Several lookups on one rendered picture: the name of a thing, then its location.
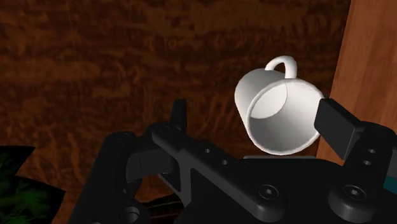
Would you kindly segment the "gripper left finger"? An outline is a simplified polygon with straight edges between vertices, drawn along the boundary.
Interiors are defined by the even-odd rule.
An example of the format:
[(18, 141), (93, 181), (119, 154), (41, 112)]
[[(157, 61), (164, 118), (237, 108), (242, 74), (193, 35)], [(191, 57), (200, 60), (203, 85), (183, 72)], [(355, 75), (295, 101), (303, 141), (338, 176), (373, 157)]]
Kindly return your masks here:
[(142, 136), (108, 135), (88, 175), (68, 224), (151, 224), (148, 208), (136, 200), (142, 178), (158, 175), (201, 224), (243, 220), (273, 223), (286, 213), (286, 196), (273, 181), (207, 141), (186, 133), (186, 101), (174, 101), (168, 122), (151, 124)]

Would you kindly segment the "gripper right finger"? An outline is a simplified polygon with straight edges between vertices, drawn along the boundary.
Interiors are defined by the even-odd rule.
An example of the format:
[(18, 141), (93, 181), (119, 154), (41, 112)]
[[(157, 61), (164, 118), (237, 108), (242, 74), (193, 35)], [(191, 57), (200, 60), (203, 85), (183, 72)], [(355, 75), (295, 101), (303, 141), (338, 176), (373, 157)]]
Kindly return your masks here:
[(333, 99), (321, 99), (316, 130), (344, 161), (328, 193), (330, 209), (346, 223), (389, 224), (397, 195), (384, 182), (397, 150), (397, 134), (356, 118)]

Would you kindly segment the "white mug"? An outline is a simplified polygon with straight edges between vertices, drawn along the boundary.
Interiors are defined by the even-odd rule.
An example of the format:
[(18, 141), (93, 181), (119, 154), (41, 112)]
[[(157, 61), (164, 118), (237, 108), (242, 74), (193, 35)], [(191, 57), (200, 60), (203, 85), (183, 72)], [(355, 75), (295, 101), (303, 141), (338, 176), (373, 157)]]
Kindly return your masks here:
[(279, 56), (238, 82), (235, 105), (253, 144), (272, 155), (298, 153), (319, 137), (314, 127), (323, 93), (297, 77), (296, 60)]

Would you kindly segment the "dark green leafy plant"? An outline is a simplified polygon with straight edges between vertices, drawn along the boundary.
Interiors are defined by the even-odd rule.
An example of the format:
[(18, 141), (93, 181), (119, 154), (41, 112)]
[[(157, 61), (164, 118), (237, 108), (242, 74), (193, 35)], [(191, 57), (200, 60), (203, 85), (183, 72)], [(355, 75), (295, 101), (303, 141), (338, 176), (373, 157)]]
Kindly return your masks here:
[(0, 224), (52, 224), (65, 191), (17, 176), (32, 146), (0, 146)]

